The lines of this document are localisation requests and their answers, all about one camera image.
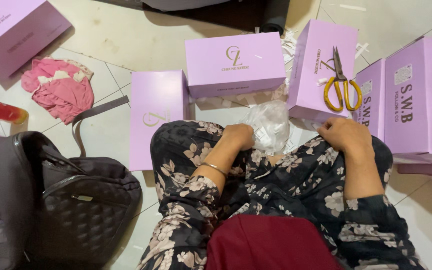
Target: pink cloth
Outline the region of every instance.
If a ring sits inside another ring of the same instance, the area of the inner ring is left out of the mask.
[[[53,78],[57,71],[66,72],[69,77]],[[33,101],[67,125],[76,115],[93,106],[94,94],[88,76],[91,77],[92,72],[72,60],[34,59],[32,70],[21,77],[21,85],[33,93]]]

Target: maroon cloth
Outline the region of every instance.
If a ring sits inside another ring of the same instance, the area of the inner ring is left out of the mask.
[[[207,270],[343,269],[304,218],[239,214],[214,230],[207,252]]]

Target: zipper pull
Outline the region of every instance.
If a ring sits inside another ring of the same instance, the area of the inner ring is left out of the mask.
[[[90,197],[90,196],[76,195],[76,194],[71,195],[71,198],[77,199],[80,201],[87,201],[87,202],[90,202],[93,199],[93,197]]]

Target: bracelet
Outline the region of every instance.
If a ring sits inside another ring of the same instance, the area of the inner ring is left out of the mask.
[[[220,173],[222,173],[222,174],[224,175],[225,178],[228,177],[228,174],[225,173],[222,169],[219,169],[219,167],[216,166],[216,165],[213,165],[213,164],[211,164],[211,163],[207,163],[207,162],[203,162],[203,163],[201,163],[201,165],[206,165],[206,166],[209,166],[209,167],[211,167],[211,168],[213,168],[213,169],[216,169],[216,170],[218,170]]]

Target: pink fabric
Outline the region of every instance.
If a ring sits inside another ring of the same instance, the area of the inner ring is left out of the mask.
[[[52,58],[43,58],[41,60],[33,59],[33,69],[26,71],[21,76],[21,86],[24,90],[29,93],[33,93],[34,90],[38,89],[40,83],[38,80],[39,76],[51,78],[54,73],[58,70],[67,71],[69,76],[72,78],[75,73],[80,71],[75,65],[71,65],[64,60],[57,60]]]
[[[24,73],[21,77],[21,85],[26,91],[33,93],[31,96],[33,101],[67,125],[76,115],[91,108],[94,102],[89,79],[84,77],[81,82],[73,79],[74,74],[80,70],[79,67],[64,60],[34,59],[33,69]],[[70,78],[53,79],[43,84],[39,82],[39,76],[51,78],[56,71],[66,71]]]

